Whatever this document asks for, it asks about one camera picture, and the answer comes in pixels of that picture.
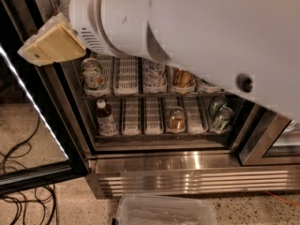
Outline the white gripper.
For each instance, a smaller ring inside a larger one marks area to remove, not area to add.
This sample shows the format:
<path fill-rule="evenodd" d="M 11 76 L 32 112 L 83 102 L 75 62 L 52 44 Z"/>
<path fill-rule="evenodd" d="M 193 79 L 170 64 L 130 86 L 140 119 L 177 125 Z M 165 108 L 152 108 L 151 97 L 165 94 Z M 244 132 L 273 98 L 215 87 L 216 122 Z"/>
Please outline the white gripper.
<path fill-rule="evenodd" d="M 86 55 L 86 48 L 106 53 L 105 39 L 99 32 L 99 3 L 100 0 L 70 0 L 70 23 L 62 13 L 52 16 L 24 42 L 18 55 L 42 67 L 81 58 Z"/>

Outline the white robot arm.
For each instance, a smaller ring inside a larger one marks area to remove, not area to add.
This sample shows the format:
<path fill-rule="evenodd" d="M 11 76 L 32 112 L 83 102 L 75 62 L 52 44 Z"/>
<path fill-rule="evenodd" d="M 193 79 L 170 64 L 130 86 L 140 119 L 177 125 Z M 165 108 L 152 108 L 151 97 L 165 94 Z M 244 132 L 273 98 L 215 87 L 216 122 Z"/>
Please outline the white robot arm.
<path fill-rule="evenodd" d="M 87 50 L 182 68 L 300 121 L 300 0 L 70 0 L 18 53 L 43 66 Z"/>

